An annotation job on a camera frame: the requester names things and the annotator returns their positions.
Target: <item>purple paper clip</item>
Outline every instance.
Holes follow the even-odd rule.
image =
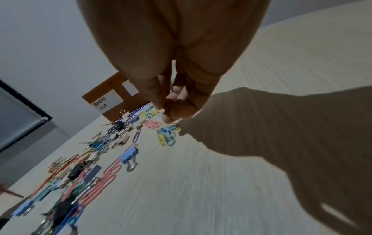
[[[136,132],[136,134],[135,134],[134,137],[133,137],[133,141],[132,141],[132,143],[137,142],[138,137],[140,136],[141,131],[142,131],[142,129],[139,129],[139,130]]]

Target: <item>wooden table surface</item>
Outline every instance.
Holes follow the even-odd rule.
[[[180,122],[174,146],[143,129],[137,168],[122,168],[85,209],[79,235],[372,234],[371,25],[364,1],[260,29],[202,111]],[[10,190],[31,194],[57,157],[82,153],[78,143],[105,122]],[[126,146],[97,164],[105,169]],[[29,235],[58,196],[0,235]],[[0,214],[19,201],[0,195]]]

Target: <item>hand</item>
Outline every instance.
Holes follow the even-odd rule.
[[[200,110],[270,0],[78,0],[107,58],[170,123]],[[171,89],[171,60],[177,76]]]

